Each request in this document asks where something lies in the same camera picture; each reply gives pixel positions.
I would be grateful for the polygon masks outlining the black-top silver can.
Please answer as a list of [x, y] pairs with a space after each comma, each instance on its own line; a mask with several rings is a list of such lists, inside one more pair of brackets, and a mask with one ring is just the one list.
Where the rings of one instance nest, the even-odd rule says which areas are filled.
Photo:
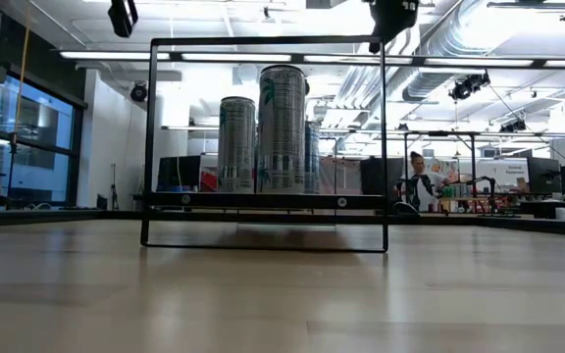
[[260, 74], [259, 88], [256, 191], [302, 193], [306, 77], [294, 66], [274, 65]]
[[230, 96], [220, 104], [218, 190], [254, 192], [256, 107], [253, 100]]

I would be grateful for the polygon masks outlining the silver blue energy drink can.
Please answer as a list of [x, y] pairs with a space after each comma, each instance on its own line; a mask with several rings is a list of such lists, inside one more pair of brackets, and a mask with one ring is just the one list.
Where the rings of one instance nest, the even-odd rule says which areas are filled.
[[316, 122], [305, 123], [305, 192], [319, 193], [319, 127]]

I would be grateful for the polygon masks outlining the ceiling light strip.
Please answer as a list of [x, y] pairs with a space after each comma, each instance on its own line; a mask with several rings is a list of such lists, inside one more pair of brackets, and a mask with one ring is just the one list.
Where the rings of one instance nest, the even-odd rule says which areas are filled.
[[528, 67], [534, 61], [524, 59], [490, 59], [490, 58], [429, 58], [425, 60], [427, 66], [447, 66], [447, 67], [509, 67], [521, 68]]
[[183, 53], [181, 57], [185, 61], [207, 61], [207, 62], [287, 63], [291, 61], [291, 56], [285, 54]]
[[61, 51], [62, 58], [89, 61], [149, 61], [149, 52]]

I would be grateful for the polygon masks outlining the black round ceiling speaker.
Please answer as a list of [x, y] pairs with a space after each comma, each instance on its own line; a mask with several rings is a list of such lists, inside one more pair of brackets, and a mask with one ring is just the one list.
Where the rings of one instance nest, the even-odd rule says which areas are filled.
[[134, 102], [143, 103], [148, 97], [146, 81], [136, 81], [130, 91], [130, 99]]

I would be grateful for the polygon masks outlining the black ceiling track light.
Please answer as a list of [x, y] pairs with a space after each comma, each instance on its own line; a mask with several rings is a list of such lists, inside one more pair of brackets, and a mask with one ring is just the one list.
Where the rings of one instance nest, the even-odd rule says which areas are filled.
[[469, 75], [463, 79], [456, 80], [454, 86], [448, 91], [448, 96], [454, 102], [465, 100], [489, 84], [488, 73]]
[[528, 127], [523, 119], [517, 118], [506, 121], [500, 126], [500, 133], [515, 133], [527, 130]]

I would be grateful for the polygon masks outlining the person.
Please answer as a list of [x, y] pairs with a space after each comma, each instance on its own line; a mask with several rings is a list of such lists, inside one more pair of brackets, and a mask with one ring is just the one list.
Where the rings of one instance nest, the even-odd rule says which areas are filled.
[[402, 176], [404, 181], [400, 186], [401, 198], [416, 211], [430, 212], [439, 191], [449, 184], [449, 179], [441, 174], [428, 172], [424, 157], [416, 152], [410, 153], [410, 164], [412, 172], [409, 176]]

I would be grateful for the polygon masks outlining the large glass window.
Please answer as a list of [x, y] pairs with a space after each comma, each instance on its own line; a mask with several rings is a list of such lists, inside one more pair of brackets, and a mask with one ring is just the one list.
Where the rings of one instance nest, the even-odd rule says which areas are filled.
[[0, 82], [0, 195], [9, 209], [76, 201], [82, 110], [7, 76]]

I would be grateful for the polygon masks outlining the black covered crate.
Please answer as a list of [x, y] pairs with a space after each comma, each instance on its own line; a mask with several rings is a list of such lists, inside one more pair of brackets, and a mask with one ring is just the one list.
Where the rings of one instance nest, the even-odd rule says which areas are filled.
[[361, 161], [360, 170], [361, 190], [364, 195], [384, 195], [387, 190], [388, 196], [391, 197], [404, 173], [404, 160], [371, 157]]

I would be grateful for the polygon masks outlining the black equipment box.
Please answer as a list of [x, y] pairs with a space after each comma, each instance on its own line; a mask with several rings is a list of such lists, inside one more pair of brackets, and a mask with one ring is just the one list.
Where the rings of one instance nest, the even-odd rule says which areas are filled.
[[200, 183], [199, 156], [164, 157], [160, 159], [157, 190], [165, 192], [192, 191]]

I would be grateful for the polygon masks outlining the white covered crate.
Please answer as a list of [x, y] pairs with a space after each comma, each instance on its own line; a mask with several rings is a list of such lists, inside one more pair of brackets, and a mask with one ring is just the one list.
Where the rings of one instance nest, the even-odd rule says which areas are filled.
[[322, 157], [319, 191], [321, 194], [361, 195], [360, 161]]

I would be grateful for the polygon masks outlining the thin black tripod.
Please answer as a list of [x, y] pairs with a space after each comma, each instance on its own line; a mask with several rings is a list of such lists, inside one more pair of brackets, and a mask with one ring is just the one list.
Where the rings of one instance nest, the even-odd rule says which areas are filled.
[[111, 210], [112, 211], [119, 211], [119, 201], [118, 201], [118, 192], [116, 186], [116, 164], [111, 164]]

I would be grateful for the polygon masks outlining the red crate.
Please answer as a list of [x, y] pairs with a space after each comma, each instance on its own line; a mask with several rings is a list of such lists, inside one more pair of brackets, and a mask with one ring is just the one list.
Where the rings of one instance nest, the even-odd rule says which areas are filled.
[[200, 191], [216, 192], [218, 190], [217, 168], [202, 167], [200, 171]]

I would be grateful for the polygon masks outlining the black metal rig frame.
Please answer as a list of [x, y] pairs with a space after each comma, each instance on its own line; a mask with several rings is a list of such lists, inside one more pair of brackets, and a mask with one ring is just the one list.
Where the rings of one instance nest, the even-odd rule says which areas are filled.
[[[426, 170], [441, 174], [449, 179], [449, 184], [439, 191], [437, 201], [430, 212], [420, 213], [451, 213], [460, 203], [472, 203], [473, 197], [478, 196], [475, 178], [479, 175], [477, 171], [476, 132], [455, 131], [455, 130], [412, 130], [403, 132], [404, 143], [404, 176], [409, 176], [412, 172], [410, 164], [410, 153], [416, 152], [425, 159]], [[466, 153], [461, 152], [459, 147], [455, 148], [452, 157], [426, 157], [423, 147], [415, 147], [417, 142], [453, 142], [463, 144], [470, 152], [470, 161], [466, 161]], [[402, 178], [395, 189], [399, 198], [402, 200], [400, 186]]]

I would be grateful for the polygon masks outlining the black aluminium rail frame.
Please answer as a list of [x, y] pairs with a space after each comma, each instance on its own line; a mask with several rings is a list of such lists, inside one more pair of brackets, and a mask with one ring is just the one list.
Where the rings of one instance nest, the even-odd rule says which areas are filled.
[[293, 214], [230, 214], [230, 213], [181, 213], [135, 211], [0, 211], [0, 226], [29, 224], [127, 220], [171, 222], [210, 222], [210, 223], [261, 223], [295, 225], [390, 225], [390, 226], [442, 226], [442, 227], [490, 227], [529, 232], [554, 233], [565, 235], [565, 221], [499, 218], [483, 216], [344, 216], [344, 215], [293, 215]]

